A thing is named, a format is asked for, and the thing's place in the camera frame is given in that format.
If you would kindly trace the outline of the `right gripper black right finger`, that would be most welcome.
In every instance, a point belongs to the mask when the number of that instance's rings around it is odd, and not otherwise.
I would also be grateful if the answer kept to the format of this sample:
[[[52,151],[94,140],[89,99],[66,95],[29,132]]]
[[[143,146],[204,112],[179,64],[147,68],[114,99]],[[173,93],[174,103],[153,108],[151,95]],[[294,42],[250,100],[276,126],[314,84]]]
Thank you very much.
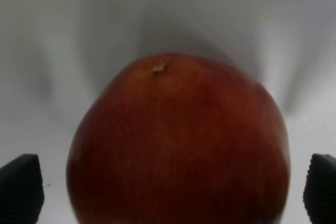
[[[335,157],[312,155],[303,203],[311,223],[335,224]]]

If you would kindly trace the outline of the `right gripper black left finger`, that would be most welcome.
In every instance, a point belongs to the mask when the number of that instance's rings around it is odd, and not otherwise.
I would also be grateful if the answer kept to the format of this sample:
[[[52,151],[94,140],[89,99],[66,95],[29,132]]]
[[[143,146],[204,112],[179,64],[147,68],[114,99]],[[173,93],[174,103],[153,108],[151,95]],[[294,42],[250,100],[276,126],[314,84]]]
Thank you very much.
[[[23,154],[1,167],[1,223],[37,223],[44,200],[38,155]]]

